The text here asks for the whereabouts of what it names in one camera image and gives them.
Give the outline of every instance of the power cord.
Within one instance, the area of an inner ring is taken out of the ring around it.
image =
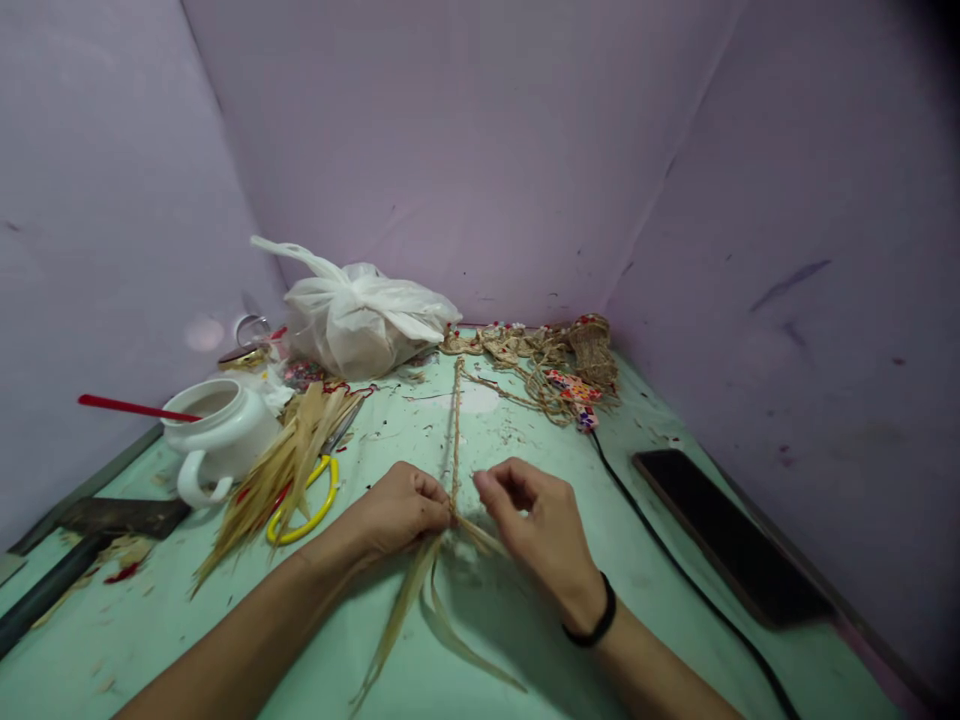
[[[783,689],[783,685],[780,684],[779,678],[777,678],[776,673],[773,672],[773,668],[770,667],[770,663],[767,662],[767,659],[763,657],[759,650],[757,650],[756,645],[750,642],[749,638],[740,632],[740,629],[733,624],[733,622],[726,615],[723,614],[723,611],[720,610],[716,605],[713,604],[713,601],[707,597],[706,593],[699,588],[699,586],[693,581],[686,570],[677,562],[677,559],[673,556],[673,553],[667,549],[666,544],[657,534],[657,531],[653,529],[653,525],[650,524],[650,521],[647,519],[647,516],[643,514],[643,510],[640,509],[640,506],[637,504],[636,499],[633,495],[630,494],[630,491],[627,490],[626,486],[623,484],[623,481],[620,479],[620,476],[617,475],[616,471],[610,467],[610,463],[607,462],[607,457],[603,454],[603,448],[600,447],[600,438],[597,437],[597,431],[594,430],[590,433],[590,436],[593,438],[593,442],[597,446],[597,453],[600,455],[600,462],[603,463],[603,467],[606,468],[607,473],[613,478],[613,481],[617,484],[617,487],[620,488],[620,492],[623,494],[623,497],[626,499],[627,503],[633,508],[633,511],[637,514],[637,517],[640,518],[640,522],[643,523],[643,526],[647,529],[647,532],[650,533],[650,537],[653,538],[654,544],[660,548],[661,552],[667,556],[667,560],[670,561],[670,564],[676,569],[680,576],[687,581],[687,584],[693,588],[693,591],[697,596],[703,600],[708,608],[716,615],[724,625],[726,625],[730,632],[737,636],[743,646],[747,649],[747,652],[753,656],[753,659],[756,661],[757,665],[760,667],[760,670],[763,672],[764,676],[767,679],[767,682],[770,684],[770,689],[773,690],[773,694],[777,696],[777,702],[780,703],[780,707],[783,708],[784,714],[790,718],[790,720],[800,720],[800,715],[797,713],[796,708],[793,707],[793,703],[790,702],[790,697],[787,695],[787,691]]]

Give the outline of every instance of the smartphone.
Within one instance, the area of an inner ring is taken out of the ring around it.
[[[781,629],[833,614],[807,577],[681,451],[637,453],[633,464],[758,622]]]

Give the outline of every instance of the mint green table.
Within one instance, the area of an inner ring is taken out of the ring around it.
[[[511,386],[512,375],[498,374],[485,361],[468,357],[471,372],[475,362],[484,377]],[[422,369],[425,383],[410,382],[405,378],[410,371],[403,369],[379,381],[381,390],[365,402],[348,449],[337,456],[344,487],[330,518],[359,498],[396,460],[414,463],[449,486],[453,360],[439,356],[438,363]],[[740,606],[639,478],[630,455],[666,447],[666,438],[658,432],[680,438],[694,461],[735,501],[736,497],[682,423],[625,364],[621,380],[623,407],[613,416],[600,413],[598,433],[608,458],[691,576],[767,657],[801,716],[809,720],[898,716],[830,625],[772,633]],[[512,385],[523,394],[516,382]],[[745,716],[781,717],[746,650],[662,557],[604,473],[588,438],[467,381],[461,413],[462,477],[516,455],[570,481],[596,562],[624,602]],[[178,466],[178,457],[161,440],[101,494],[171,497]],[[167,481],[158,483],[157,476]],[[313,505],[326,494],[321,485],[311,489]],[[483,517],[469,482],[461,494],[461,510]],[[103,578],[115,568],[102,568],[93,583],[71,597],[44,627],[28,633],[0,662],[3,716],[108,718],[222,619],[272,565],[266,543],[258,542],[239,560],[224,563],[189,600],[191,576],[210,549],[221,512],[218,508],[194,513],[156,546],[144,569],[130,580],[104,585]],[[280,550],[273,564],[296,547]],[[0,612],[66,552],[58,533],[44,540],[26,567],[0,588]],[[587,656],[565,640],[553,614],[509,563],[478,558],[472,548],[450,543],[442,568],[438,587],[455,626],[475,650],[520,679],[529,694],[447,651],[415,608],[361,717],[624,716]],[[401,559],[354,589],[291,669],[262,717],[315,720],[348,715],[348,702],[360,687],[403,571]]]

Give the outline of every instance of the black wristband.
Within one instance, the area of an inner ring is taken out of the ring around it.
[[[597,623],[597,627],[589,635],[574,635],[572,632],[567,630],[567,626],[563,623],[560,624],[560,627],[563,628],[563,631],[567,634],[567,637],[570,638],[570,642],[579,647],[593,647],[598,642],[603,640],[603,636],[607,634],[607,631],[610,629],[610,626],[613,625],[613,617],[617,614],[617,595],[613,592],[613,588],[610,587],[610,581],[607,580],[607,576],[602,572],[600,576],[603,578],[603,586],[607,589],[607,608],[603,611],[603,615],[600,617],[600,622]]]

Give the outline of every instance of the yellow scissors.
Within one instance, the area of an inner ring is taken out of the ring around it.
[[[327,493],[327,499],[323,503],[316,515],[314,515],[310,520],[307,521],[306,525],[301,525],[298,528],[295,528],[288,532],[286,535],[281,535],[277,537],[277,528],[280,526],[280,519],[283,515],[283,510],[277,510],[273,517],[270,518],[270,523],[267,525],[267,539],[274,545],[289,545],[290,543],[296,542],[301,538],[309,535],[314,528],[317,527],[326,517],[327,513],[330,511],[330,507],[333,505],[333,501],[337,497],[337,490],[340,489],[340,463],[337,462],[335,457],[332,457],[330,453],[333,452],[333,449],[340,444],[340,441],[343,439],[343,436],[347,432],[347,428],[350,427],[353,423],[353,419],[357,416],[357,413],[360,412],[360,406],[363,405],[363,400],[357,403],[356,407],[350,411],[350,414],[347,415],[343,422],[340,423],[340,427],[337,428],[336,432],[330,436],[330,439],[323,444],[323,447],[320,448],[320,465],[310,474],[310,477],[307,478],[307,487],[313,485],[318,477],[323,474],[323,471],[330,468],[330,491]]]

